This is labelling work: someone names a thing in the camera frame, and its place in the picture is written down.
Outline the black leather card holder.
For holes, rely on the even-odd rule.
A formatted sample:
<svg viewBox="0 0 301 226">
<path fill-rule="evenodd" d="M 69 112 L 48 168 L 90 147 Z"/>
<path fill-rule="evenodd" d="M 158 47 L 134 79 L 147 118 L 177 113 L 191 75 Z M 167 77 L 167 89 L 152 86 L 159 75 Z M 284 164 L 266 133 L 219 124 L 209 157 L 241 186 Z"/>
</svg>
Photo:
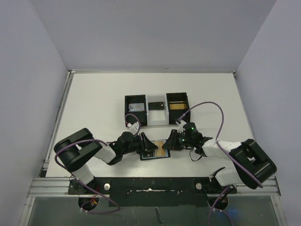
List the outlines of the black leather card holder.
<svg viewBox="0 0 301 226">
<path fill-rule="evenodd" d="M 164 159 L 164 158 L 170 158 L 171 154 L 170 151 L 167 149 L 163 149 L 162 146 L 165 144 L 166 140 L 153 140 L 152 143 L 155 144 L 158 149 L 143 153 L 140 156 L 141 161 L 147 161 L 147 160 L 156 160 L 156 159 Z"/>
</svg>

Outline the gold card from holder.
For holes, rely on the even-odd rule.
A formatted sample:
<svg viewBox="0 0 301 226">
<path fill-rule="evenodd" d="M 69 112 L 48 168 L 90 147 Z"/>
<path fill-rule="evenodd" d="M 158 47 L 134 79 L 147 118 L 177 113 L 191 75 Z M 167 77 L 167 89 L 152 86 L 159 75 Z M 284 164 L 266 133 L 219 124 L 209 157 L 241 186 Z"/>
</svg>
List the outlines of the gold card from holder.
<svg viewBox="0 0 301 226">
<path fill-rule="evenodd" d="M 166 156 L 166 151 L 165 151 L 165 149 L 162 148 L 164 143 L 165 143 L 165 140 L 154 141 L 154 144 L 158 147 L 155 150 L 155 154 L 154 154 L 156 158 L 163 158 Z"/>
</svg>

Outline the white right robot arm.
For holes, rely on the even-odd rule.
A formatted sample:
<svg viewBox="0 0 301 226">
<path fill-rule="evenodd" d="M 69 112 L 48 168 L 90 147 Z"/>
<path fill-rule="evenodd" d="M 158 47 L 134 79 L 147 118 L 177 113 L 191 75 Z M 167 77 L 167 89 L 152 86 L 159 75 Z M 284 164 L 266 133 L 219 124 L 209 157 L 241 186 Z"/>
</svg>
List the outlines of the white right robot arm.
<svg viewBox="0 0 301 226">
<path fill-rule="evenodd" d="M 177 151 L 192 148 L 201 158 L 216 157 L 232 161 L 233 167 L 220 166 L 210 175 L 209 186 L 216 193 L 229 185 L 244 184 L 251 189 L 262 187 L 263 182 L 277 171 L 275 163 L 253 139 L 243 142 L 217 141 L 203 136 L 196 128 L 182 133 L 173 129 L 163 148 Z"/>
</svg>

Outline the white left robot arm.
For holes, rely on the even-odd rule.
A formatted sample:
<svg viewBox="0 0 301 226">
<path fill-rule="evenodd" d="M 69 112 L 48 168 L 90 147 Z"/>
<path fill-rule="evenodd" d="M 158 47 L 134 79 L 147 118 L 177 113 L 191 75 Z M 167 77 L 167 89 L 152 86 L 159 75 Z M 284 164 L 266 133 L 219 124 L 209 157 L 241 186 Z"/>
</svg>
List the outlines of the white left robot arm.
<svg viewBox="0 0 301 226">
<path fill-rule="evenodd" d="M 157 149 L 158 146 L 143 132 L 137 134 L 136 129 L 123 132 L 116 141 L 108 144 L 95 139 L 90 130 L 83 128 L 59 141 L 54 152 L 56 163 L 79 180 L 79 188 L 89 194 L 96 186 L 95 177 L 87 166 L 91 158 L 102 160 L 107 165 L 115 165 L 125 154 L 136 152 L 141 155 Z"/>
</svg>

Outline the gold credit card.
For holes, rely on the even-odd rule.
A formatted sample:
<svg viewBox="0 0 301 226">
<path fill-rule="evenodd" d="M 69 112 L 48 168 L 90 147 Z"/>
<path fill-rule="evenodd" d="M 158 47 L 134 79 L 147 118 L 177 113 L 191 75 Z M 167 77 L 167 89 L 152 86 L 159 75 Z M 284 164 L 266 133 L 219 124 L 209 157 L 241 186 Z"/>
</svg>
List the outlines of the gold credit card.
<svg viewBox="0 0 301 226">
<path fill-rule="evenodd" d="M 187 104 L 185 102 L 171 102 L 169 107 L 170 110 L 185 110 L 187 109 Z"/>
</svg>

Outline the silver credit card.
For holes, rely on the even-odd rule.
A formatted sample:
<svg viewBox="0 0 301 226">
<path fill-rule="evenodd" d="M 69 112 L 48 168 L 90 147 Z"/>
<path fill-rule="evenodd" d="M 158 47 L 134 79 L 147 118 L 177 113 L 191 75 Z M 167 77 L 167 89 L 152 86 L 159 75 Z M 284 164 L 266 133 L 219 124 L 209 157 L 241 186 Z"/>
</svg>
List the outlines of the silver credit card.
<svg viewBox="0 0 301 226">
<path fill-rule="evenodd" d="M 143 112 L 144 111 L 144 103 L 131 103 L 128 105 L 130 112 Z"/>
</svg>

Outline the black credit card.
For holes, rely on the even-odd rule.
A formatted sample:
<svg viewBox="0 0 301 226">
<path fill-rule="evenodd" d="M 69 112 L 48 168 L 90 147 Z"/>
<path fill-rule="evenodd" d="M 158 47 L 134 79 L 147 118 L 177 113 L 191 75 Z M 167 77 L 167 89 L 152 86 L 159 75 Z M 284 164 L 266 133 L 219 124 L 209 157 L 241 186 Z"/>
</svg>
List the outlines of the black credit card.
<svg viewBox="0 0 301 226">
<path fill-rule="evenodd" d="M 164 110 L 164 102 L 149 102 L 148 108 L 150 111 L 152 110 Z"/>
</svg>

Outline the black right bin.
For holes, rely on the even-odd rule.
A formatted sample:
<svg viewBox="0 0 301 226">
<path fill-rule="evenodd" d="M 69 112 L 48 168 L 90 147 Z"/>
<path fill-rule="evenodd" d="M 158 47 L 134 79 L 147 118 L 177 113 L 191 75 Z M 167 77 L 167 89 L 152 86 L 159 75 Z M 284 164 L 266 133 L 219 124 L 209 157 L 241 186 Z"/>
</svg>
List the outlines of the black right bin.
<svg viewBox="0 0 301 226">
<path fill-rule="evenodd" d="M 166 99 L 169 111 L 169 125 L 175 125 L 176 120 L 190 109 L 187 93 L 166 93 Z"/>
</svg>

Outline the black bin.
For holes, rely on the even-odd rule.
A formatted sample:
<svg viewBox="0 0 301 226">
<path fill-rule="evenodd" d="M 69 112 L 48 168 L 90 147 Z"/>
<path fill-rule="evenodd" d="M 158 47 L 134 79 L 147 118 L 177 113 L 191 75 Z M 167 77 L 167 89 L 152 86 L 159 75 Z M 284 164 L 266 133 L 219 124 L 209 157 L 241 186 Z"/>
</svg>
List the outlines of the black bin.
<svg viewBox="0 0 301 226">
<path fill-rule="evenodd" d="M 166 93 L 166 99 L 169 111 L 169 125 L 175 125 L 176 120 L 190 109 L 187 93 Z"/>
<path fill-rule="evenodd" d="M 130 112 L 128 105 L 131 103 L 144 103 L 144 111 L 143 112 Z M 125 115 L 126 114 L 135 115 L 142 127 L 147 126 L 147 108 L 146 108 L 146 95 L 129 95 L 125 96 Z"/>
</svg>

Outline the white middle bin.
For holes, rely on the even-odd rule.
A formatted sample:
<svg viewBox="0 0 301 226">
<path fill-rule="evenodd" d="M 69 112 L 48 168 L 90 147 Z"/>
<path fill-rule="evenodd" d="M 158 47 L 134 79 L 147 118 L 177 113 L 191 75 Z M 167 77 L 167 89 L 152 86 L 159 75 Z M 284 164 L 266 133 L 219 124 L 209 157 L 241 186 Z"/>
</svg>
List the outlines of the white middle bin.
<svg viewBox="0 0 301 226">
<path fill-rule="evenodd" d="M 169 109 L 167 106 L 166 94 L 146 95 L 147 126 L 167 126 L 169 125 Z M 150 103 L 163 103 L 163 110 L 151 110 Z"/>
</svg>

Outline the black left bin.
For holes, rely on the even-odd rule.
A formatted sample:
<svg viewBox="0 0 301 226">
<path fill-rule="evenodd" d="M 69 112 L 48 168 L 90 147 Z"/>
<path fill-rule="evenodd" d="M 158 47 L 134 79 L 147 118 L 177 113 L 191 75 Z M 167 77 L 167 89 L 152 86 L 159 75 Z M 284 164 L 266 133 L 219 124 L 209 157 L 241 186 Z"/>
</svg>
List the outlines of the black left bin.
<svg viewBox="0 0 301 226">
<path fill-rule="evenodd" d="M 143 112 L 130 112 L 128 105 L 131 103 L 144 103 L 144 111 Z M 146 108 L 146 95 L 129 95 L 125 96 L 125 115 L 126 114 L 135 115 L 142 127 L 147 126 L 147 108 Z"/>
</svg>

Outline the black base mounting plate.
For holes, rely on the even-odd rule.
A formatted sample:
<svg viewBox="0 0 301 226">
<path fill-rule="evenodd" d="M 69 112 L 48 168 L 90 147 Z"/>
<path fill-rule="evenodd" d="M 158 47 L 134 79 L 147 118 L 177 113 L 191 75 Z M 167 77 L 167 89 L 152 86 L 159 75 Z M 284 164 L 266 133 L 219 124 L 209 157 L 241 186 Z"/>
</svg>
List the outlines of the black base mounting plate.
<svg viewBox="0 0 301 226">
<path fill-rule="evenodd" d="M 208 206 L 208 198 L 224 187 L 208 177 L 94 178 L 89 187 L 108 195 L 121 207 Z"/>
</svg>

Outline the aluminium frame rail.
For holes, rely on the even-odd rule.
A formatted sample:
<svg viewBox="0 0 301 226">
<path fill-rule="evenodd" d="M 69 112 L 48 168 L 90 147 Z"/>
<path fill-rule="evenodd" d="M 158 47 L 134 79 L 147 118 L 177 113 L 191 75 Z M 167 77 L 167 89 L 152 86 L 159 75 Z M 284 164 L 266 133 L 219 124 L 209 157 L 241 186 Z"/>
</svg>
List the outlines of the aluminium frame rail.
<svg viewBox="0 0 301 226">
<path fill-rule="evenodd" d="M 74 70 L 69 70 L 67 73 L 66 82 L 63 89 L 63 95 L 59 104 L 59 109 L 56 115 L 55 124 L 53 132 L 50 139 L 50 144 L 48 145 L 47 154 L 44 159 L 41 172 L 37 178 L 33 178 L 29 192 L 26 196 L 26 202 L 23 207 L 21 218 L 19 220 L 20 226 L 26 226 L 29 223 L 31 213 L 34 207 L 35 199 L 37 197 L 64 197 L 67 195 L 67 177 L 44 177 L 48 170 L 50 163 L 51 152 L 54 147 L 54 142 L 58 133 L 59 125 L 62 119 L 63 110 L 65 107 L 66 99 L 71 88 L 73 76 L 75 74 Z"/>
</svg>

